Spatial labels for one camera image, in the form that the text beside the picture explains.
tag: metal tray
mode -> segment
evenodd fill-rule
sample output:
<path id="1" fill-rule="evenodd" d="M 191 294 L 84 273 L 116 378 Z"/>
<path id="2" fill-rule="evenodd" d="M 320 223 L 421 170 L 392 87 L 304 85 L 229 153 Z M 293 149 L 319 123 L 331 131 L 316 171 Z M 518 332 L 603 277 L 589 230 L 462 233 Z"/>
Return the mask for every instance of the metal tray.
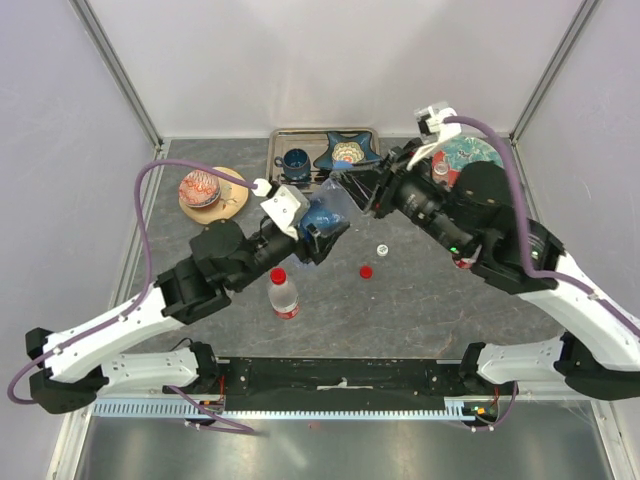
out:
<path id="1" fill-rule="evenodd" d="M 327 132 L 337 132 L 344 136 L 355 136 L 360 133 L 371 133 L 371 149 L 380 155 L 380 142 L 378 133 L 371 128 L 307 128 L 307 129 L 280 129 L 274 130 L 269 138 L 269 152 L 267 154 L 267 179 L 279 184 L 295 185 L 305 194 L 316 191 L 322 182 L 328 177 L 327 170 L 319 170 L 313 167 L 320 155 L 329 147 Z M 295 182 L 284 176 L 282 168 L 274 163 L 276 157 L 282 157 L 286 152 L 294 148 L 301 148 L 309 155 L 311 160 L 311 181 Z"/>

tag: bottle label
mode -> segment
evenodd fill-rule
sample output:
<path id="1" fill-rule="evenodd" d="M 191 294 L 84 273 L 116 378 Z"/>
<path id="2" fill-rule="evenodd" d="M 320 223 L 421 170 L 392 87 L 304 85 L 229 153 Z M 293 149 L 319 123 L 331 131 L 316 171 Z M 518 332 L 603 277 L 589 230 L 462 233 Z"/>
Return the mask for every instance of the bottle label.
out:
<path id="1" fill-rule="evenodd" d="M 291 305 L 284 308 L 274 308 L 273 311 L 278 317 L 284 320 L 292 319 L 300 311 L 300 305 L 298 305 L 298 298 L 296 297 L 296 301 L 293 302 Z"/>

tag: red label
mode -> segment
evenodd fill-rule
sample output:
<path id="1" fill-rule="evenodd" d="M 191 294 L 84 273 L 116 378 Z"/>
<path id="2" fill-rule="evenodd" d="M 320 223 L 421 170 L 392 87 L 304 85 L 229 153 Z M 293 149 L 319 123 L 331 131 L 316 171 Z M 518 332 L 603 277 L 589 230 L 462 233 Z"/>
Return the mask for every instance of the red label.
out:
<path id="1" fill-rule="evenodd" d="M 290 310 L 288 312 L 279 312 L 277 310 L 273 310 L 275 312 L 275 314 L 277 316 L 279 316 L 280 318 L 282 318 L 283 320 L 291 320 L 293 317 L 295 317 L 298 312 L 300 311 L 300 305 L 296 305 L 296 307 L 293 310 Z"/>

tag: round wooden board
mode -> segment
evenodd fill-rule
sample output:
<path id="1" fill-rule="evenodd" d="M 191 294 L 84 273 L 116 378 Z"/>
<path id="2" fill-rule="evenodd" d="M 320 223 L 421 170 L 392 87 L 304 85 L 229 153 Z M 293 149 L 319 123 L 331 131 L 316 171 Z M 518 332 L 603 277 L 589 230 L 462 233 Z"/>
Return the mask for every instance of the round wooden board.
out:
<path id="1" fill-rule="evenodd" d="M 215 167 L 216 170 L 228 173 L 240 180 L 244 180 L 242 176 L 230 168 Z M 178 198 L 178 203 L 182 211 L 192 220 L 201 225 L 207 225 L 215 220 L 229 219 L 240 211 L 249 199 L 249 189 L 231 183 L 220 178 L 220 200 L 215 205 L 204 208 L 188 207 L 182 200 Z"/>

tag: white bottle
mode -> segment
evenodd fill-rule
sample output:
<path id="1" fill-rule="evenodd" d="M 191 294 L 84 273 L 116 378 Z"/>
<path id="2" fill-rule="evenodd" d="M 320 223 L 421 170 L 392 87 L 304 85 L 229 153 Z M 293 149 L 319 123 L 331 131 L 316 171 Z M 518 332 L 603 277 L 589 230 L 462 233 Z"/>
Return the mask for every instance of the white bottle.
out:
<path id="1" fill-rule="evenodd" d="M 283 268 L 271 270 L 271 284 L 269 285 L 269 300 L 275 314 L 290 320 L 298 314 L 298 290 L 293 282 L 287 280 L 287 273 Z"/>

